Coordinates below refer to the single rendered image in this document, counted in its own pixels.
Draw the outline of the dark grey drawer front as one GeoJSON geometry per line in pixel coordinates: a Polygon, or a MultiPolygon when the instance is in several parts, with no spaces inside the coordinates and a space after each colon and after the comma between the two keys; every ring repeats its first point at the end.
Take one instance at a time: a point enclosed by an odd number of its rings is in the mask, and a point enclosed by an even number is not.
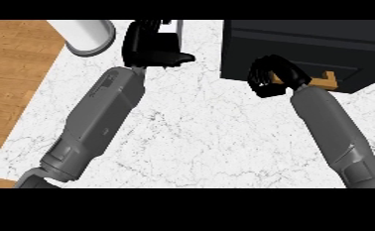
{"type": "Polygon", "coordinates": [[[287,58],[312,77],[335,75],[343,93],[375,83],[375,20],[228,20],[222,77],[244,81],[257,58],[287,58]]]}

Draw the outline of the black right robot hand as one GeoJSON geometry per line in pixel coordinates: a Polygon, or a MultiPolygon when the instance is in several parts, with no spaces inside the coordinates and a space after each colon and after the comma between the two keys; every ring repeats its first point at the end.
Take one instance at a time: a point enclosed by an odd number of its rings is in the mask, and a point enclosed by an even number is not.
{"type": "Polygon", "coordinates": [[[248,85],[261,98],[285,95],[285,90],[297,90],[312,82],[310,76],[297,65],[278,55],[257,58],[253,62],[248,85]]]}

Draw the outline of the white grey-rimmed cylinder container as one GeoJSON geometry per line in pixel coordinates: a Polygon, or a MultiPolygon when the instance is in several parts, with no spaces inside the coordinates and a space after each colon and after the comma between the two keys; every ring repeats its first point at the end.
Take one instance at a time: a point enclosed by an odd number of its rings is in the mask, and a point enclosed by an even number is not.
{"type": "Polygon", "coordinates": [[[49,20],[71,53],[83,58],[105,52],[115,40],[111,20],[49,20]]]}

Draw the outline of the wooden drawer handle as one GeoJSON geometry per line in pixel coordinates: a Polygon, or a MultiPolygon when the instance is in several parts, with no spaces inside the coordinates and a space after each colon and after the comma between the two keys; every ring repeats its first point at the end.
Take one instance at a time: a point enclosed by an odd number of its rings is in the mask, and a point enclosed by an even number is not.
{"type": "Polygon", "coordinates": [[[326,90],[335,90],[338,88],[338,83],[337,83],[337,79],[335,79],[335,74],[332,71],[325,71],[322,73],[322,77],[321,78],[313,78],[310,83],[310,86],[316,86],[319,88],[324,88],[326,90]]]}

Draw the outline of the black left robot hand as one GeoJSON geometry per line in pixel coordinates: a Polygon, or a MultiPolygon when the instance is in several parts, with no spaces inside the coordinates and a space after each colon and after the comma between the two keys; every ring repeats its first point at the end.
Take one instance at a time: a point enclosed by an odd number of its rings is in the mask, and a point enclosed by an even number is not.
{"type": "Polygon", "coordinates": [[[195,56],[180,52],[179,35],[161,33],[160,27],[170,20],[135,20],[127,28],[121,57],[127,67],[176,67],[195,60],[195,56]]]}

